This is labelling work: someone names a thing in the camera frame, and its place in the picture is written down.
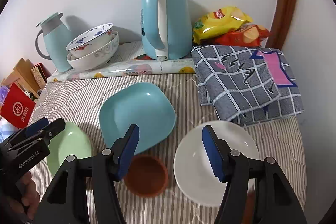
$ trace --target light green bowl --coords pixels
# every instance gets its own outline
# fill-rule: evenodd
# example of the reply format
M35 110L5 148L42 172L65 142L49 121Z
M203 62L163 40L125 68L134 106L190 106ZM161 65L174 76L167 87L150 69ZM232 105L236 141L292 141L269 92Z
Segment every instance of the light green bowl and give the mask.
M65 129L48 146L50 154L47 156L47 165L53 176L68 155L76 155L78 159L93 156L93 148L87 135L73 122L65 124Z

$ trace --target blue electric kettle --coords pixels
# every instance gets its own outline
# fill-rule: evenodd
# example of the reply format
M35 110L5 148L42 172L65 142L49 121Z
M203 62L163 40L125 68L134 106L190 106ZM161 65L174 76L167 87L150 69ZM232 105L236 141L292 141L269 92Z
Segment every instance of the blue electric kettle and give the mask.
M37 26L41 26L41 30L35 39L35 47L38 54L44 59L52 60L59 72L65 72L72 68L67 61L68 52L65 48L73 39L73 35L61 21L60 18L62 16L63 13L55 13L37 24ZM39 49L37 38L40 34L43 34L45 47L49 54L47 56Z
M187 0L142 0L142 44L158 61L179 59L192 48Z

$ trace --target jug lid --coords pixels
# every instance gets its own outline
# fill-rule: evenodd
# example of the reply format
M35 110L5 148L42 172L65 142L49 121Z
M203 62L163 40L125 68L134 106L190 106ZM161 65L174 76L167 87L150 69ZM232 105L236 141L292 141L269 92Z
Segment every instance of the jug lid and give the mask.
M36 25L36 27L38 27L39 25L48 22L50 19L53 19L55 16L58 16L58 13L54 13L53 15L51 15L50 17L48 17L45 20L42 20L39 24Z

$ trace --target yellow chip bag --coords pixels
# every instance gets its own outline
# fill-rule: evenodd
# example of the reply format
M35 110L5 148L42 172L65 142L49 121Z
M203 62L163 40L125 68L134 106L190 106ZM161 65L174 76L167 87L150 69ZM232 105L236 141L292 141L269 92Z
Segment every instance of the yellow chip bag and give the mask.
M235 31L241 25L252 22L253 19L235 6L226 6L195 22L193 28L194 42L201 44L201 40L217 37L221 34Z

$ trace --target blue plate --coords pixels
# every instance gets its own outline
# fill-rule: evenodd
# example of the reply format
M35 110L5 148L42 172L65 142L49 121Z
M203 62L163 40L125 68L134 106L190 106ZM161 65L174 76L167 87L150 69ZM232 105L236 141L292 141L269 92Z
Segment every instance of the blue plate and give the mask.
M173 106L151 83L137 83L112 95L99 112L100 128L107 147L124 137L132 123L138 125L140 138L134 154L167 138L175 121Z

